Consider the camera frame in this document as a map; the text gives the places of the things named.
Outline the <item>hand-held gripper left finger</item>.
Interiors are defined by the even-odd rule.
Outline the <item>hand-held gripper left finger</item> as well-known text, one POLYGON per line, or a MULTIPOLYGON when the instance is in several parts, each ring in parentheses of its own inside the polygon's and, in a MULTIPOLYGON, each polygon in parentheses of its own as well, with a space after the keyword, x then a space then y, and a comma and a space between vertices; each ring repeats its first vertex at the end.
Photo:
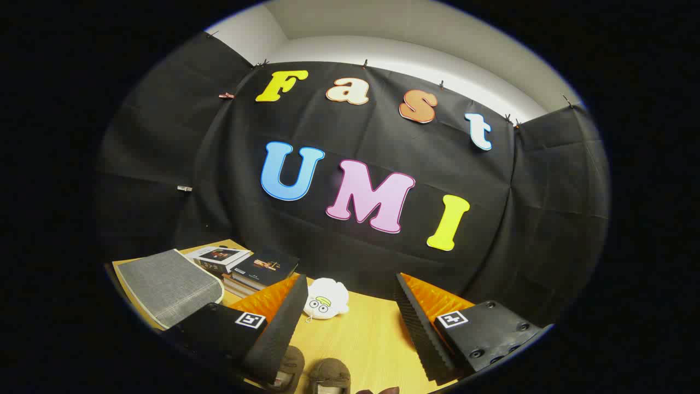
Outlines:
POLYGON ((230 306, 208 303, 161 336, 217 375, 272 384, 307 295, 307 277, 293 274, 230 306))

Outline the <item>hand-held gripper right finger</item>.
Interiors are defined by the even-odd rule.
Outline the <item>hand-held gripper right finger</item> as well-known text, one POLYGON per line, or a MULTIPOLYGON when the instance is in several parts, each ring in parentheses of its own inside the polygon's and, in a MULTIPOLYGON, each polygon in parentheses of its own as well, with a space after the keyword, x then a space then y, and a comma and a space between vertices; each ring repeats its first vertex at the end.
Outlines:
POLYGON ((393 292, 427 379, 472 379, 509 361, 548 333, 497 301, 474 304, 408 274, 393 292))

